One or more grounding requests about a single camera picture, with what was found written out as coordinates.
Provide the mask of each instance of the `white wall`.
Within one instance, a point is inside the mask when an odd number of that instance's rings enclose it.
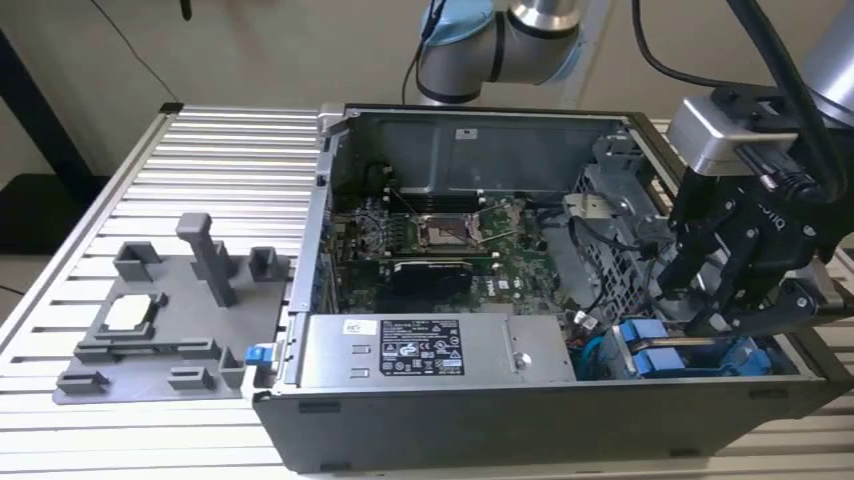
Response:
[[[186,23],[178,0],[99,1],[183,102],[266,107],[398,102],[427,4],[195,0],[195,18]],[[610,1],[615,7],[579,106],[666,117],[682,96],[702,89],[669,80],[643,64],[630,2]],[[813,45],[844,2],[762,2],[796,57]],[[643,0],[643,5],[650,43],[664,61],[698,74],[768,80],[724,0]],[[110,173],[168,95],[88,0],[3,0],[0,27],[83,156],[99,172]],[[414,89],[410,92],[415,100]],[[482,98],[494,106],[571,107],[562,104],[563,93],[561,85],[487,85]],[[3,120],[3,141],[20,136],[7,124]],[[23,155],[16,168],[43,168],[32,149]]]
[[[178,0],[99,3],[183,102],[266,107],[397,102],[426,5],[195,0],[184,22]],[[0,22],[82,154],[111,171],[168,95],[87,0],[4,0]],[[533,107],[561,93],[495,90],[490,104]]]
[[[615,6],[579,107],[641,111],[668,118],[686,95],[708,89],[672,80],[645,63],[631,28],[631,2],[613,1]],[[761,1],[796,61],[828,30],[846,1]],[[641,5],[650,49],[668,66],[706,77],[773,84],[725,0],[642,0]]]

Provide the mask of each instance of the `black cable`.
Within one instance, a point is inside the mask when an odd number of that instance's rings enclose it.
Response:
[[[578,256],[582,257],[582,260],[587,262],[590,266],[593,266],[597,272],[597,277],[599,279],[599,293],[597,294],[597,297],[593,299],[593,303],[590,304],[590,306],[581,308],[582,312],[590,313],[599,306],[599,304],[602,303],[602,299],[605,298],[605,269],[602,268],[602,265],[599,265],[599,262],[597,262],[593,256],[587,253],[587,250],[585,250],[585,247],[582,246],[582,242],[578,240],[578,232],[575,231],[575,222],[573,222],[571,219],[570,219],[570,222],[566,224],[566,228],[570,231],[570,241],[573,242],[573,246],[575,247]]]
[[[662,261],[662,257],[657,256],[646,264],[646,268],[645,268],[645,272],[643,272],[643,296],[645,296],[645,301],[638,304],[638,306],[633,310],[631,314],[641,313],[643,311],[643,307],[646,306],[647,303],[650,304],[651,308],[658,308],[658,310],[662,311],[662,313],[665,313],[665,315],[668,313],[668,312],[665,312],[665,309],[661,307],[661,304],[658,302],[658,298],[655,298],[655,296],[653,295],[653,292],[650,292],[650,285],[653,283],[653,272],[655,271],[655,264],[661,263],[661,261]]]
[[[553,207],[553,208],[546,208],[543,209],[537,215],[534,215],[534,220],[537,221],[538,224],[543,223],[543,220],[549,220],[550,218],[557,217],[558,215],[563,214],[563,207]]]
[[[406,87],[410,83],[410,76],[413,75],[413,69],[415,69],[415,79],[418,80],[419,74],[419,60],[422,58],[422,53],[425,51],[425,44],[427,43],[427,39],[433,35],[433,32],[437,29],[437,25],[439,24],[439,20],[442,19],[442,11],[445,10],[445,2],[447,0],[442,0],[442,3],[437,7],[437,0],[430,0],[430,10],[427,12],[427,21],[425,22],[425,28],[422,30],[422,37],[418,41],[418,48],[415,49],[415,55],[413,55],[413,61],[410,62],[410,66],[406,69],[406,75],[403,76],[403,83],[401,84],[401,105],[406,105]]]
[[[597,229],[593,228],[593,226],[587,223],[587,220],[585,220],[578,215],[573,215],[570,217],[569,224],[575,224],[575,223],[578,223],[582,227],[585,227],[585,230],[587,230],[587,234],[594,239],[597,239],[599,242],[605,243],[609,247],[614,248],[615,250],[619,250],[621,252],[639,252],[641,251],[641,247],[638,247],[637,245],[626,245],[625,243],[621,243],[617,240],[613,240],[609,237],[606,237],[605,235],[602,235],[597,231]]]
[[[163,88],[170,93],[170,96],[172,97],[172,100],[175,100],[178,102],[179,101],[178,100],[178,95],[175,95],[175,92],[172,92],[172,89],[170,88],[170,86],[166,84],[166,82],[160,78],[160,75],[158,75],[155,73],[155,71],[151,68],[151,66],[148,66],[148,63],[146,63],[146,60],[143,60],[143,58],[136,53],[136,49],[134,48],[134,45],[131,44],[131,41],[128,40],[128,37],[126,37],[124,33],[122,33],[122,29],[116,25],[116,22],[114,22],[112,18],[110,17],[110,15],[107,14],[107,12],[102,8],[102,6],[98,4],[98,1],[96,0],[90,0],[90,2],[92,3],[92,5],[95,5],[95,8],[98,8],[98,11],[102,12],[102,15],[104,16],[104,18],[110,22],[110,25],[112,26],[114,30],[116,31],[116,33],[122,37],[122,40],[124,40],[124,44],[128,46],[128,49],[131,50],[131,54],[134,55],[136,60],[139,60],[139,63],[143,64],[143,67],[146,67],[146,70],[148,70],[148,73],[151,73],[151,75],[158,79],[158,82],[160,82],[160,85],[163,85]]]
[[[6,290],[7,292],[20,295],[22,297],[24,296],[24,292],[22,292],[16,288],[7,287],[6,285],[0,285],[0,290]]]
[[[728,0],[728,4],[750,35],[774,82],[786,97],[786,106],[798,122],[801,137],[810,150],[812,162],[804,167],[822,186],[818,196],[824,198],[805,200],[833,203],[845,196],[848,171],[798,68],[757,1]]]
[[[716,80],[712,78],[692,75],[690,73],[681,72],[670,68],[655,58],[650,50],[650,45],[646,42],[646,35],[643,34],[643,22],[641,21],[641,0],[631,0],[631,24],[634,26],[635,40],[638,42],[638,49],[641,50],[641,55],[643,55],[643,59],[650,64],[650,66],[655,70],[658,70],[662,74],[668,75],[670,78],[674,78],[682,82],[693,83],[694,85],[700,85],[702,87],[717,88],[717,87],[738,87],[738,86],[748,85],[746,83],[730,82],[726,80]]]
[[[410,209],[410,212],[413,212],[413,215],[415,215],[415,217],[418,218],[418,211],[415,210],[413,205],[410,205],[410,202],[406,201],[406,199],[403,198],[403,195],[401,195],[401,192],[398,192],[398,189],[395,189],[394,187],[390,187],[389,191],[395,194],[395,196],[398,197],[398,200],[401,200],[401,203],[403,203],[406,208]]]
[[[190,0],[180,0],[182,4],[182,17],[184,21],[192,20],[192,2]]]

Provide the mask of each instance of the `power supply label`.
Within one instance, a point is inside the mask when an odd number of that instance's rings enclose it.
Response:
[[[466,373],[459,320],[383,320],[379,335],[383,375]]]

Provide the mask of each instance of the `motherboard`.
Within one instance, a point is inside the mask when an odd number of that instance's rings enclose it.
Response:
[[[569,296],[529,198],[387,193],[334,215],[342,313],[566,310]]]

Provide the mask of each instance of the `open computer chassis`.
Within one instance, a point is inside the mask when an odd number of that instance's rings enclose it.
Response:
[[[321,119],[295,320],[255,379],[293,470],[709,456],[852,388],[812,329],[629,350],[684,335],[692,303],[655,298],[684,166],[642,115],[350,105]],[[573,239],[570,217],[659,253]]]

